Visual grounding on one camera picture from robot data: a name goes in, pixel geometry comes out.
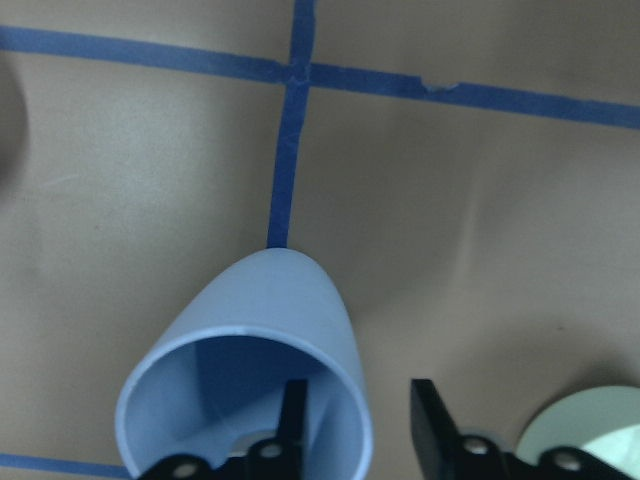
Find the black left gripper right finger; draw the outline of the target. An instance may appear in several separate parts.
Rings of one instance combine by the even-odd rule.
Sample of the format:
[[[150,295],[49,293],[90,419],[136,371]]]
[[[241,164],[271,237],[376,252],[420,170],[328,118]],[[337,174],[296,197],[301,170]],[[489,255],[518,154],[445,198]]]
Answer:
[[[411,380],[410,431],[424,479],[461,478],[461,435],[429,379]]]

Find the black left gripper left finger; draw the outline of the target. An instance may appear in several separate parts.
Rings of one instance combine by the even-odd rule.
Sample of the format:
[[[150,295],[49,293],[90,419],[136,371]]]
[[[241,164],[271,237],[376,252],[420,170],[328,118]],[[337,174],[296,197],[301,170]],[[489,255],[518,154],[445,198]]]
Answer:
[[[308,381],[289,380],[284,389],[276,437],[296,447],[303,447],[307,423]]]

